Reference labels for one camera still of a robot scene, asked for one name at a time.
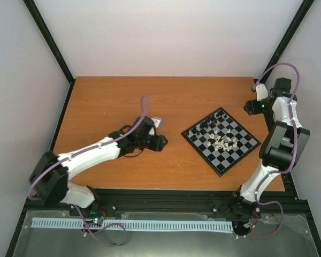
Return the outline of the black white chessboard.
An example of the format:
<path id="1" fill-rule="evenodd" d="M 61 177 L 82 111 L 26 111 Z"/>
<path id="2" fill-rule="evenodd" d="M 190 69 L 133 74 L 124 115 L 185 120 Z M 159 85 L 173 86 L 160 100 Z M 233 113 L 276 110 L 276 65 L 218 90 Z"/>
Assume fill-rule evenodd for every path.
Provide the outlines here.
<path id="1" fill-rule="evenodd" d="M 181 135 L 220 177 L 261 144 L 222 107 Z"/>

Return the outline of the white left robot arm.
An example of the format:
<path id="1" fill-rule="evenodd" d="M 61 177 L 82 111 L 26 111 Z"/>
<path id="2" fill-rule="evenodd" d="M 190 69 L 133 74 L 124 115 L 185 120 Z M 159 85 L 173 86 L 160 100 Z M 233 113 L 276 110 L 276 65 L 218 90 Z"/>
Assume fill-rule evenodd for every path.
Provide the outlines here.
<path id="1" fill-rule="evenodd" d="M 167 144 L 166 137 L 157 134 L 162 123 L 158 117 L 143 117 L 87 147 L 59 155 L 52 151 L 44 153 L 29 179 L 35 192 L 30 198 L 45 207 L 65 203 L 82 208 L 88 215 L 96 215 L 101 203 L 94 190 L 76 185 L 71 179 L 100 163 L 135 157 L 136 149 L 162 151 Z"/>

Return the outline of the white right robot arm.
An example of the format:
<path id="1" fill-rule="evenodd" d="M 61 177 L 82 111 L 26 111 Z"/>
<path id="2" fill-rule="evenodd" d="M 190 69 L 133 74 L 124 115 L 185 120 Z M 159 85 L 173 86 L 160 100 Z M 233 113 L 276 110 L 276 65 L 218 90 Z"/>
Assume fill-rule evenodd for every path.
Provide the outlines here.
<path id="1" fill-rule="evenodd" d="M 260 164 L 247 182 L 233 193 L 230 214 L 236 218 L 252 215 L 262 193 L 281 173 L 291 171 L 298 162 L 309 138 L 297 117 L 297 98 L 290 93 L 291 80 L 279 78 L 273 88 L 255 87 L 257 98 L 246 102 L 248 115 L 264 114 L 269 133 L 259 150 Z"/>

